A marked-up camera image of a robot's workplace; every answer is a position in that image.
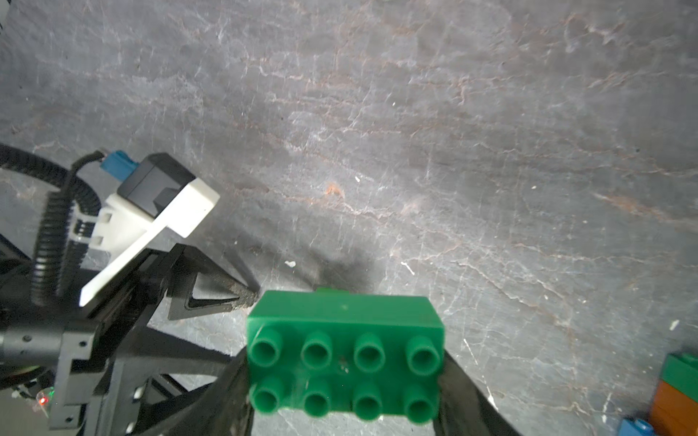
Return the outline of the small orange lego brick front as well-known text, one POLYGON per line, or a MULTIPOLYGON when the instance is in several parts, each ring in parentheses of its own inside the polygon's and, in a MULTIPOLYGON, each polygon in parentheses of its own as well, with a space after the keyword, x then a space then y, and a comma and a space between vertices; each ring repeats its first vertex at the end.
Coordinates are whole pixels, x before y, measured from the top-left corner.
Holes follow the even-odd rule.
POLYGON ((654 432, 663 436, 697 436, 697 419, 697 402, 661 381, 649 413, 654 432))

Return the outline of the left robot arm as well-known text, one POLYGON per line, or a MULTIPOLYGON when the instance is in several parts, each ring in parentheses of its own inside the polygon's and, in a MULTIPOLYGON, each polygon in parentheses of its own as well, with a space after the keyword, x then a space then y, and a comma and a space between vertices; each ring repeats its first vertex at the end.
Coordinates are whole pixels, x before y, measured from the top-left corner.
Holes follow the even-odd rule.
POLYGON ((245 353, 160 332, 161 301, 183 320, 247 308, 256 293, 190 245, 147 249, 79 307, 35 305, 30 260, 1 243, 1 385, 35 399, 53 430, 79 435, 248 435, 245 353))

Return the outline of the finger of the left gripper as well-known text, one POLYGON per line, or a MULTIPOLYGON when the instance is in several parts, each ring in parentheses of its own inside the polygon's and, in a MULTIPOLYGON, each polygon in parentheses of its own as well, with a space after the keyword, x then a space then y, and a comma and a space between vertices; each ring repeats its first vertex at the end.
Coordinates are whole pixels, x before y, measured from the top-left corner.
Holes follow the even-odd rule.
POLYGON ((258 290, 229 274, 200 249, 178 243, 167 257, 168 319, 226 314, 253 306, 258 290))

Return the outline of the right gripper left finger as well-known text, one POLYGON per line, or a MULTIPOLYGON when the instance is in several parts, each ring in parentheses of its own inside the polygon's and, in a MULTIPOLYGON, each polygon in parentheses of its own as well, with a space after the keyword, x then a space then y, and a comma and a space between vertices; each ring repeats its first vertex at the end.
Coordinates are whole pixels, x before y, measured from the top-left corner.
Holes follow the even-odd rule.
POLYGON ((250 387, 247 348, 243 348, 193 405, 140 435, 251 435, 250 387))

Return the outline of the dark green long lego brick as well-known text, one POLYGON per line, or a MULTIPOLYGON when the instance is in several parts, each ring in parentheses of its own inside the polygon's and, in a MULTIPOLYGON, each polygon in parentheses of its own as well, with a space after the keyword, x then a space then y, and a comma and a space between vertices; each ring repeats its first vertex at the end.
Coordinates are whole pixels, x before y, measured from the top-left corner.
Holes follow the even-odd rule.
POLYGON ((661 372, 662 381, 689 397, 697 396, 697 356, 688 352, 668 354, 661 372))

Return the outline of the light blue long lego brick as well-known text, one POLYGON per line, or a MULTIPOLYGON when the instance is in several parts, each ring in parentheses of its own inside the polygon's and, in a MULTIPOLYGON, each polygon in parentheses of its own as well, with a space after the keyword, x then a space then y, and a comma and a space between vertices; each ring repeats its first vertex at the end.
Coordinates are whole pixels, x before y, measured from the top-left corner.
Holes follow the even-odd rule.
POLYGON ((656 436, 654 427, 648 421, 632 418, 623 419, 618 430, 618 436, 656 436))

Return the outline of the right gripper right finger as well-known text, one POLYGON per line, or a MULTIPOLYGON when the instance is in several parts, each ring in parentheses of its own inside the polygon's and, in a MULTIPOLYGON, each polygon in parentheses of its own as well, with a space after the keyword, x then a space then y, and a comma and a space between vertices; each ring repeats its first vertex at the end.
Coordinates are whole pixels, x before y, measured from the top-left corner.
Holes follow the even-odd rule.
POLYGON ((521 435, 494 408, 449 352, 445 352, 438 383, 441 399, 434 419, 436 436, 521 435))

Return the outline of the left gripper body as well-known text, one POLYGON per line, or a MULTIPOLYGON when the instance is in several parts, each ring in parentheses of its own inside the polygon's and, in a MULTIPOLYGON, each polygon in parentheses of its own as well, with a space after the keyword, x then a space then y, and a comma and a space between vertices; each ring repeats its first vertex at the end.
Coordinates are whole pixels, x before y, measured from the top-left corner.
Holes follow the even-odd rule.
POLYGON ((82 308, 81 319, 65 327, 50 429, 140 435, 193 405, 208 387, 188 390, 176 375, 223 373, 228 355, 148 325, 161 301, 169 299, 170 252, 138 254, 82 308))

